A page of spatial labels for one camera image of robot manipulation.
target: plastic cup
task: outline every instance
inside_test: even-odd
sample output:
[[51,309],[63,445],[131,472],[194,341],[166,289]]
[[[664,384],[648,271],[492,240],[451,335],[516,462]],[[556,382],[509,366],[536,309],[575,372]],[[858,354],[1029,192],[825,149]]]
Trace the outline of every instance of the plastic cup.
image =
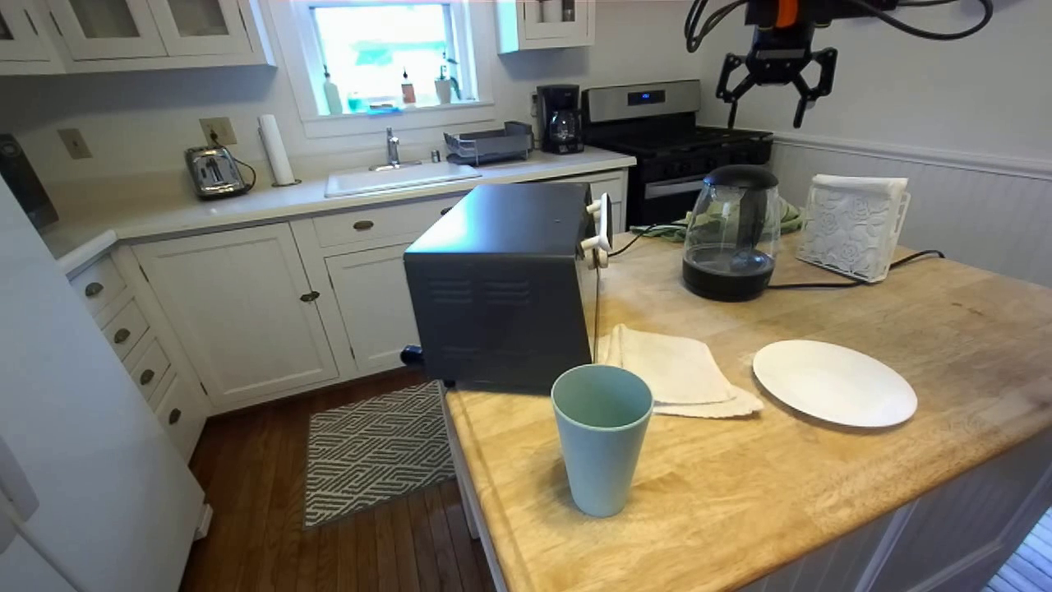
[[613,366],[575,366],[551,382],[551,408],[572,504],[588,518],[622,513],[653,410],[649,387]]

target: kitchen counter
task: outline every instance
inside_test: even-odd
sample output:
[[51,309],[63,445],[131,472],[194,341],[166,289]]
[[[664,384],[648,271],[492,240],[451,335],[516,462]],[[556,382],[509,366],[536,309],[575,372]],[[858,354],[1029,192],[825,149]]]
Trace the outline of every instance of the kitchen counter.
[[84,259],[99,257],[118,240],[149,240],[171,233],[220,232],[241,224],[288,221],[328,211],[355,211],[376,205],[419,200],[436,195],[465,195],[472,184],[519,184],[519,182],[556,182],[598,172],[632,168],[632,156],[585,149],[578,156],[542,156],[532,151],[525,162],[502,162],[476,168],[476,179],[456,179],[439,184],[390,189],[355,196],[326,196],[328,179],[303,182],[293,189],[255,189],[244,196],[194,200],[185,195],[156,195],[152,184],[103,184],[93,189],[94,206],[63,211],[59,224],[43,232],[59,267],[70,273]]
[[[781,257],[771,282],[792,281],[835,275]],[[898,369],[921,408],[886,431],[831,429],[770,394],[743,421],[653,413],[632,504],[588,521],[564,490],[549,398],[451,392],[461,488],[509,589],[743,589],[1024,441],[1048,456],[1042,286],[916,259],[880,286],[708,304],[679,286],[679,246],[641,240],[603,271],[601,331],[613,321],[708,341],[755,394],[762,347],[839,341]]]

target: white plate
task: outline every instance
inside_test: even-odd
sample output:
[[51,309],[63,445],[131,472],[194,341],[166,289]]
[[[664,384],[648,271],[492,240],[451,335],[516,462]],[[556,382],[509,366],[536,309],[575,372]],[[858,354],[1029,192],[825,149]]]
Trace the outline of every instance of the white plate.
[[831,341],[771,341],[754,375],[781,406],[829,424],[891,429],[916,413],[912,387],[886,366]]

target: kitchen sink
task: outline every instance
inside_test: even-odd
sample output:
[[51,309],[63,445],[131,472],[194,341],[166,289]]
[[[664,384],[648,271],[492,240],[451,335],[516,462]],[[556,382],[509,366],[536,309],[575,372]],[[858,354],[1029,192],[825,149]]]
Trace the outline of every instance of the kitchen sink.
[[326,196],[381,195],[381,192],[447,184],[447,182],[464,182],[464,179],[479,179],[479,172],[472,172],[465,165],[447,165],[447,162],[348,172],[348,176],[328,176]]

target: refrigerator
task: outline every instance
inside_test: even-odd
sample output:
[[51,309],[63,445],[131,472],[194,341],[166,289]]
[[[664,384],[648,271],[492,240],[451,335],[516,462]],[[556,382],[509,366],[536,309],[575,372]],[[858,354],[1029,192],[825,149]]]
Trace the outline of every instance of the refrigerator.
[[0,179],[0,589],[174,592],[205,490]]

